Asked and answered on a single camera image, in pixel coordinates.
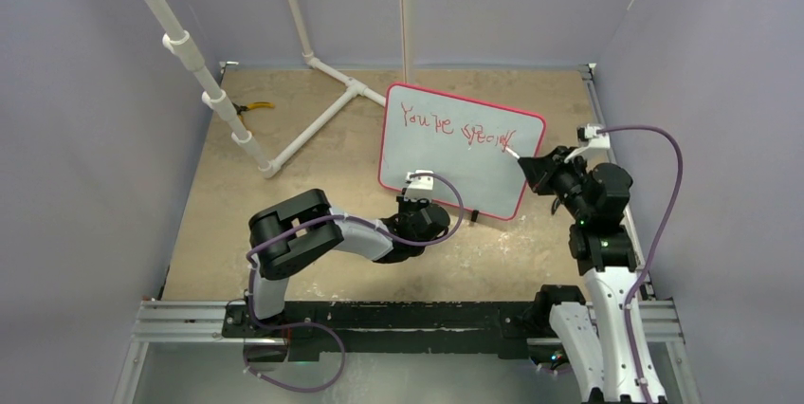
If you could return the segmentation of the red-framed whiteboard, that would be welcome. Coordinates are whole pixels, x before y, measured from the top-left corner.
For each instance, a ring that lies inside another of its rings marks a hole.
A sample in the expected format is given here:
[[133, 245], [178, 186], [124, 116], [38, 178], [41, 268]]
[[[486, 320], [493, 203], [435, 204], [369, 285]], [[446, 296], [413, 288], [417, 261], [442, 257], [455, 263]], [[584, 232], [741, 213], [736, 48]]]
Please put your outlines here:
[[535, 156], [547, 129], [543, 116], [403, 83], [392, 84], [386, 99], [382, 187], [399, 191], [408, 172], [432, 171], [447, 179], [435, 182], [436, 201], [503, 221], [516, 217], [526, 180], [504, 148]]

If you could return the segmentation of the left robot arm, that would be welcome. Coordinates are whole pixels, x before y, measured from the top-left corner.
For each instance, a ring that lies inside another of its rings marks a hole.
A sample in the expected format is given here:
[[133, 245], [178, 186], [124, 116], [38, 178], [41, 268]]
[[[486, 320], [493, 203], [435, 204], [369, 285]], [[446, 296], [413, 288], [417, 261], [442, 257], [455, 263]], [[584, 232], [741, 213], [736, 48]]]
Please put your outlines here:
[[286, 324], [290, 278], [330, 251], [397, 264], [456, 231], [448, 212], [435, 202], [402, 195], [396, 202], [395, 214], [364, 219], [332, 205], [323, 190], [312, 189], [253, 214], [247, 221], [247, 326], [261, 337], [277, 333]]

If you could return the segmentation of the red whiteboard marker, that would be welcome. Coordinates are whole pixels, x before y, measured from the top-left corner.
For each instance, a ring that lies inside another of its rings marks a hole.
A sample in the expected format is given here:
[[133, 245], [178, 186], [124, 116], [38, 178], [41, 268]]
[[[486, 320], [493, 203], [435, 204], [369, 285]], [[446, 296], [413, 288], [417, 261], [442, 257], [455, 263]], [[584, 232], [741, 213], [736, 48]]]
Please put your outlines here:
[[508, 153], [509, 155], [511, 155], [512, 157], [514, 157], [515, 159], [520, 159], [521, 158], [518, 153], [516, 153], [513, 149], [511, 149], [509, 147], [505, 147], [504, 151], [506, 153]]

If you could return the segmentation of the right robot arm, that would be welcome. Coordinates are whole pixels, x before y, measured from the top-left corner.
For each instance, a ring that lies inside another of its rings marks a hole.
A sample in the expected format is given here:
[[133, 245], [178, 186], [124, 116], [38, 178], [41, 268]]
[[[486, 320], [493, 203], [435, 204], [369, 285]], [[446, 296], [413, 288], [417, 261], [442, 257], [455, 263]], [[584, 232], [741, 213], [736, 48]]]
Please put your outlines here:
[[553, 196], [574, 220], [568, 246], [584, 286], [544, 285], [523, 317], [560, 339], [552, 368], [569, 365], [585, 403], [666, 403], [636, 298], [636, 253], [622, 224], [630, 174], [610, 162], [589, 169], [564, 146], [517, 162], [531, 191]]

